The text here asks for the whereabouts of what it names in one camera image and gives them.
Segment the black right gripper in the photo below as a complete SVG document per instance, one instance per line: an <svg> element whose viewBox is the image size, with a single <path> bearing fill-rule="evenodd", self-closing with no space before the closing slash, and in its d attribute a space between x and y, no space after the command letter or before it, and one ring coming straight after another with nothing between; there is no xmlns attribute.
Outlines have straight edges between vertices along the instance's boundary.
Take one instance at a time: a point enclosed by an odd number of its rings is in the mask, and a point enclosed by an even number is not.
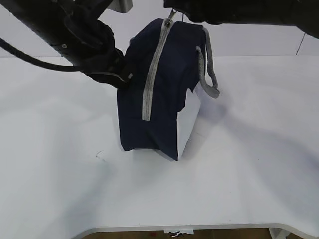
<svg viewBox="0 0 319 239"><path fill-rule="evenodd" d="M222 24L215 0L164 0L163 6L181 12L194 23Z"/></svg>

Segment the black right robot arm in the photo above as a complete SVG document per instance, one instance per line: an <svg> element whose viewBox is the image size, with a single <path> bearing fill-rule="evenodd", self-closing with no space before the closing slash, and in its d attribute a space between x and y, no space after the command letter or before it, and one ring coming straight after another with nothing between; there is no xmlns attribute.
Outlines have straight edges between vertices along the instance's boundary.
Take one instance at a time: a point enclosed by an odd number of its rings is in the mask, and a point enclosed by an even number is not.
<svg viewBox="0 0 319 239"><path fill-rule="evenodd" d="M195 23L295 26L319 37L317 0L165 0L163 5Z"/></svg>

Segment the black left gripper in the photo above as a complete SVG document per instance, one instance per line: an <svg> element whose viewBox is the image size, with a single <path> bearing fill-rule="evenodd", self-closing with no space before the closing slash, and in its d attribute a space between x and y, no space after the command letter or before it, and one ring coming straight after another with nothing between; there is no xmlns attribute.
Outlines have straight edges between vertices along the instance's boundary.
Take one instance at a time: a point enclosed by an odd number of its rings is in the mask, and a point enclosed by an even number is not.
<svg viewBox="0 0 319 239"><path fill-rule="evenodd" d="M132 78L132 67L125 61L122 51L115 47L113 39L103 42L93 56L84 59L80 72L117 89L126 88Z"/></svg>

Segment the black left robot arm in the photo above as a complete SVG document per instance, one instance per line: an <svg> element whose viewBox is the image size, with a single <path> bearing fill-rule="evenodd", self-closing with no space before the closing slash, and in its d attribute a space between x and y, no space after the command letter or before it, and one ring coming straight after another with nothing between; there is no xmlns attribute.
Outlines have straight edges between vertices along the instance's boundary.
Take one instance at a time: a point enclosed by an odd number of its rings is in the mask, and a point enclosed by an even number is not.
<svg viewBox="0 0 319 239"><path fill-rule="evenodd" d="M0 4L72 66L40 61L4 40L0 46L32 65L59 72L81 72L98 83L126 87L133 76L111 28L99 17L106 9L127 13L130 0L1 0Z"/></svg>

